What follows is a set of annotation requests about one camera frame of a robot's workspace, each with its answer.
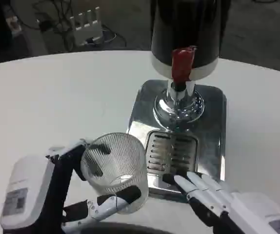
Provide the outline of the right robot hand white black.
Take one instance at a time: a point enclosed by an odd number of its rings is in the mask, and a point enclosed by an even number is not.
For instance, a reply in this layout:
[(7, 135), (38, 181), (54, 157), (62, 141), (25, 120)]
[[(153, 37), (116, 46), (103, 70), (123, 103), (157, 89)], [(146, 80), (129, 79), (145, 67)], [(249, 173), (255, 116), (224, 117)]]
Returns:
[(196, 214), (215, 234), (280, 234), (280, 206), (262, 193), (237, 192), (211, 176), (177, 171), (164, 174)]

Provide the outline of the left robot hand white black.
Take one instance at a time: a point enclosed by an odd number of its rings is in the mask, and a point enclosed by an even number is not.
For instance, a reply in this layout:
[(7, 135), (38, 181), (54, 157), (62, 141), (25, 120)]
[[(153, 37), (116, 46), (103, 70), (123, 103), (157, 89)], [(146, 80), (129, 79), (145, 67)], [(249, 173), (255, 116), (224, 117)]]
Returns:
[(0, 215), (4, 234), (80, 234), (84, 229), (126, 208), (141, 197), (138, 186), (65, 206), (72, 177), (81, 180), (81, 157), (88, 143), (81, 139), (45, 156), (25, 156), (11, 172)]

